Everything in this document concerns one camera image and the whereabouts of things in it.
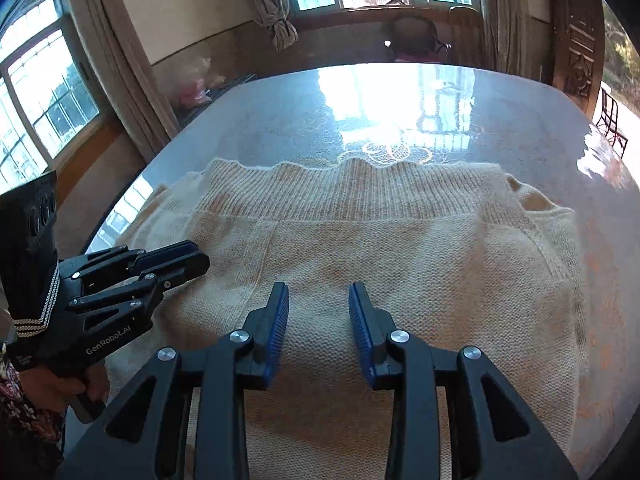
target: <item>silver screw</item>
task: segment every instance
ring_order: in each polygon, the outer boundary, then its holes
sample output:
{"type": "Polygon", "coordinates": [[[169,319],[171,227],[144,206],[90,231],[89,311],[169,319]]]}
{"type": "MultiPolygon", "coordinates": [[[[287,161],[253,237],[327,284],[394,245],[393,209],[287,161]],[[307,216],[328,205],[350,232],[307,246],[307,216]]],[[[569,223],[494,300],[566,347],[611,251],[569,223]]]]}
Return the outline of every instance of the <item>silver screw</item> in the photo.
{"type": "Polygon", "coordinates": [[[480,349],[476,346],[465,346],[462,350],[462,353],[465,355],[467,359],[479,359],[482,355],[480,349]]]}
{"type": "Polygon", "coordinates": [[[409,334],[404,330],[394,330],[391,333],[391,341],[395,341],[396,343],[406,343],[409,341],[409,334]]]}
{"type": "Polygon", "coordinates": [[[175,357],[175,350],[170,346],[158,350],[158,359],[161,361],[170,361],[175,357]]]}
{"type": "Polygon", "coordinates": [[[234,343],[244,343],[249,339],[249,333],[244,330],[235,330],[229,335],[229,339],[234,343]]]}

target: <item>sunlit ground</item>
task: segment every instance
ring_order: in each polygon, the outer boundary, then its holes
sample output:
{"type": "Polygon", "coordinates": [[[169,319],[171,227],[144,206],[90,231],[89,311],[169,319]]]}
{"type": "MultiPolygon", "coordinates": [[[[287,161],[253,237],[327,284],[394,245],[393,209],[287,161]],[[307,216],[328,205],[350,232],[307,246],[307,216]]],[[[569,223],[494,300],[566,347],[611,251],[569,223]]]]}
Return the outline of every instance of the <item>sunlit ground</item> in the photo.
{"type": "MultiPolygon", "coordinates": [[[[606,83],[602,83],[600,87],[611,94],[611,88],[606,83]]],[[[601,112],[602,92],[598,94],[598,104],[593,115],[593,124],[598,122],[601,112]]],[[[629,139],[622,162],[625,163],[636,184],[640,186],[640,118],[621,102],[618,102],[618,131],[629,139]]],[[[618,154],[621,153],[618,144],[616,144],[615,150],[618,154]]]]}

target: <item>wooden door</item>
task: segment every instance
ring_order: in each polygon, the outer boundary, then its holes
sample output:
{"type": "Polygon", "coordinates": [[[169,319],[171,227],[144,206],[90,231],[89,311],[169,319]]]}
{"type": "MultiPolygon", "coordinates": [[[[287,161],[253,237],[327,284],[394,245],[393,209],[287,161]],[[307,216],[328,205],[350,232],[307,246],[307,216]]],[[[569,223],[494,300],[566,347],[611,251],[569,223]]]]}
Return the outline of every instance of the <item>wooden door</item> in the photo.
{"type": "Polygon", "coordinates": [[[602,0],[552,0],[556,63],[553,86],[592,117],[604,66],[602,0]]]}

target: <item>sweater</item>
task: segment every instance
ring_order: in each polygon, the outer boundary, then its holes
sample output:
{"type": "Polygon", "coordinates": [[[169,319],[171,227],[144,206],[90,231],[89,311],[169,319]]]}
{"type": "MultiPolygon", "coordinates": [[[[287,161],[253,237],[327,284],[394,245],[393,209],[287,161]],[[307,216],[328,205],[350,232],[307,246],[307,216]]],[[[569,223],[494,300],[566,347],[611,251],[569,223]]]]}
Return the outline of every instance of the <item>sweater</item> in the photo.
{"type": "MultiPolygon", "coordinates": [[[[358,366],[348,312],[356,281],[429,345],[480,347],[568,453],[587,362],[575,213],[499,166],[214,160],[153,195],[119,243],[153,250],[186,238],[209,255],[209,271],[169,291],[152,330],[108,359],[112,384],[162,346],[215,343],[286,282],[279,372],[268,391],[245,393],[252,478],[383,478],[393,394],[371,391],[358,366]]],[[[446,418],[440,393],[450,478],[446,418]]]]}

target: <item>glossy table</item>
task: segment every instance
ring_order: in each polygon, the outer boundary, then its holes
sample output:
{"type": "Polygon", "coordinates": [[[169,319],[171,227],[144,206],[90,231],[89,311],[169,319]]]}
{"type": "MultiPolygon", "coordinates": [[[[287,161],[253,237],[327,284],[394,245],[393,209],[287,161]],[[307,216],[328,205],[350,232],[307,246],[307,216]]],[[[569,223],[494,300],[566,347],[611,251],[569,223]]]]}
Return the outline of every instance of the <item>glossy table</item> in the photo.
{"type": "Polygon", "coordinates": [[[239,86],[162,150],[90,250],[112,245],[152,188],[201,171],[214,157],[329,167],[350,156],[379,166],[498,163],[578,213],[590,369],[580,384],[571,459],[588,477],[640,402],[640,192],[587,117],[554,88],[428,64],[336,66],[239,86]]]}

